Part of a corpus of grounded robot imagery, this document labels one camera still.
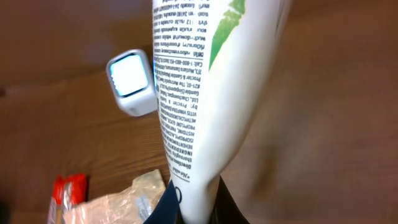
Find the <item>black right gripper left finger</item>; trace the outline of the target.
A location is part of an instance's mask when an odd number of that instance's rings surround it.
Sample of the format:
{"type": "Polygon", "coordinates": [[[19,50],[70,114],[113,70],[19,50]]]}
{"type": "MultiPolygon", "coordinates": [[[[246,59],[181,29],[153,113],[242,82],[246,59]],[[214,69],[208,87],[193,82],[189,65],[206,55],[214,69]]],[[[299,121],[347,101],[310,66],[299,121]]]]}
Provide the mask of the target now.
{"type": "Polygon", "coordinates": [[[144,224],[182,224],[180,201],[181,191],[171,180],[144,224]]]}

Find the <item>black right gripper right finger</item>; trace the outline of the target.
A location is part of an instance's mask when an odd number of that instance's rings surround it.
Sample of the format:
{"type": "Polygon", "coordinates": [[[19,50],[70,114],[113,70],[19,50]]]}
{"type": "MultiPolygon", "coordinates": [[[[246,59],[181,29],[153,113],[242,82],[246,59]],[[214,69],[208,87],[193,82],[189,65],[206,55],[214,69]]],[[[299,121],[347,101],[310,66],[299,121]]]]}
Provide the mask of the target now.
{"type": "Polygon", "coordinates": [[[222,177],[220,177],[210,224],[249,224],[236,205],[222,177]]]}

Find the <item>clear plastic pouch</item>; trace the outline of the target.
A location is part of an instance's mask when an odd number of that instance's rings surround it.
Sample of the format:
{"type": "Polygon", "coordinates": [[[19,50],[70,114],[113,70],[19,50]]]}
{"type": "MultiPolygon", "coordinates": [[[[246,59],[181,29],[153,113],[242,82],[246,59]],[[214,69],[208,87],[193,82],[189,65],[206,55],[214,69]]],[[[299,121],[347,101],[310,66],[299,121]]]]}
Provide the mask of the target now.
{"type": "Polygon", "coordinates": [[[154,212],[165,184],[156,169],[136,177],[127,189],[84,202],[63,215],[69,224],[144,223],[154,212]]]}

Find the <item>orange spaghetti packet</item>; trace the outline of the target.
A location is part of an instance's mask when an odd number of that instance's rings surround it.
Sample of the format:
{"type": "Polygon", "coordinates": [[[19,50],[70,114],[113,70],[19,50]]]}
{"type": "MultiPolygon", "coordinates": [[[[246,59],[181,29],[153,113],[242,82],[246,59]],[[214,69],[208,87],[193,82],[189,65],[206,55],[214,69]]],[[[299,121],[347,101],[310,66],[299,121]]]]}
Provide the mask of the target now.
{"type": "Polygon", "coordinates": [[[85,174],[57,176],[50,198],[47,224],[65,223],[63,214],[86,200],[86,189],[85,174]]]}

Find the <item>white tube with gold cap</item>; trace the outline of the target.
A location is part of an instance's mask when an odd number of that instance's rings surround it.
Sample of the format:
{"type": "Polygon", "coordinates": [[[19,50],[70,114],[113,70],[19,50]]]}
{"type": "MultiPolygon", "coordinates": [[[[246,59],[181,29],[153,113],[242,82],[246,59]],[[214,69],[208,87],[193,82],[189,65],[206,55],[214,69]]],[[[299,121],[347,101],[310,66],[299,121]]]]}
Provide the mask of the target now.
{"type": "Polygon", "coordinates": [[[271,70],[286,0],[154,0],[154,75],[185,223],[208,223],[271,70]]]}

